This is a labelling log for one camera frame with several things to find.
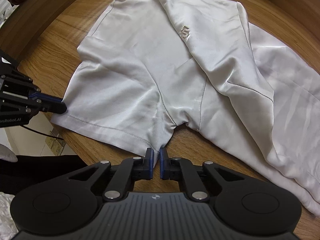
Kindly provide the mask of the white satin polo shirt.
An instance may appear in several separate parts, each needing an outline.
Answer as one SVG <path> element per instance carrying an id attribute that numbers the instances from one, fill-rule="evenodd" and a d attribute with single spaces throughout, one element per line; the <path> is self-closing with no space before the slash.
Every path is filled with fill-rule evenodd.
<path id="1" fill-rule="evenodd" d="M 319 74 L 230 0 L 114 0 L 52 123 L 143 156 L 185 124 L 319 215 Z"/>

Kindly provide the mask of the white plastic bag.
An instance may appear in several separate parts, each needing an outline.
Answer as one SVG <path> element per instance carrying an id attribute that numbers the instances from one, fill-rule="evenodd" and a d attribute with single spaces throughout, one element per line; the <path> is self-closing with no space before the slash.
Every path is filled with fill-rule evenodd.
<path id="1" fill-rule="evenodd" d="M 16 155 L 10 148 L 1 144 L 1 160 L 15 163 L 18 161 Z M 1 191 L 1 239 L 12 239 L 18 230 L 10 213 L 10 204 L 14 195 Z"/>

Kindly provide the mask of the brass floor socket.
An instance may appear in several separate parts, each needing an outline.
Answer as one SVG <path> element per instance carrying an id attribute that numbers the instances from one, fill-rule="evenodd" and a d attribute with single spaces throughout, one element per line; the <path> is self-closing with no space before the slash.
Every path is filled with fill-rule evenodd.
<path id="1" fill-rule="evenodd" d="M 60 138 L 60 134 L 55 128 L 49 132 L 45 142 L 55 156 L 60 156 L 66 145 L 66 142 Z"/>

